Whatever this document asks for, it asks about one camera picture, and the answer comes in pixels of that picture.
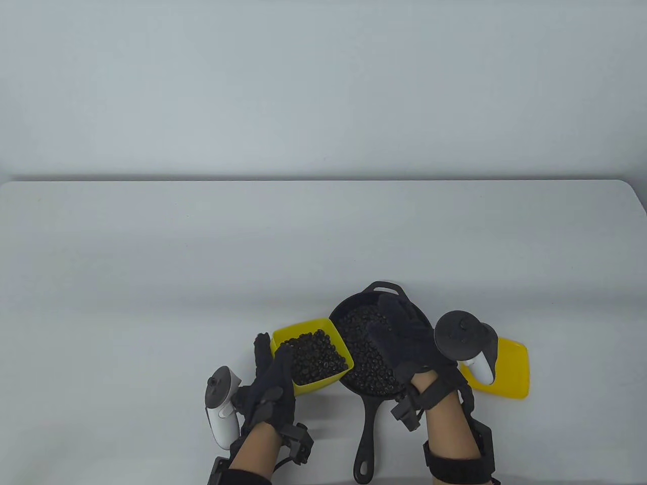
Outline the person's right hand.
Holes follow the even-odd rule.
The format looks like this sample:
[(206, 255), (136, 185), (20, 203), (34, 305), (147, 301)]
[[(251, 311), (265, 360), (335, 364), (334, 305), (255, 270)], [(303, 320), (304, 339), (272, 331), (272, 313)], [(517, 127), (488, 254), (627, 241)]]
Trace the person's right hand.
[(430, 410), (457, 391), (463, 398), (463, 411), (474, 410), (474, 395), (458, 363), (444, 356), (435, 344), (434, 328), (414, 305), (391, 293), (378, 299), (378, 309), (386, 322), (367, 325), (369, 339), (403, 385), (411, 385), (416, 374), (432, 371), (435, 381), (412, 399), (418, 409)]

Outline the person's left hand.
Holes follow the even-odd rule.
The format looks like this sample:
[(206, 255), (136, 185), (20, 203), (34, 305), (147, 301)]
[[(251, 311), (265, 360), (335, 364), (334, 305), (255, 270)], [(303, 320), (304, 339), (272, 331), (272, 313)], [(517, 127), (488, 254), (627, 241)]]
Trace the person's left hand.
[(293, 425), (296, 399), (292, 376), (293, 350), (282, 346), (275, 353), (270, 348), (268, 333), (259, 333), (254, 340), (256, 378), (241, 386), (237, 403), (244, 417), (241, 434), (247, 436), (260, 423), (268, 423), (281, 434)]

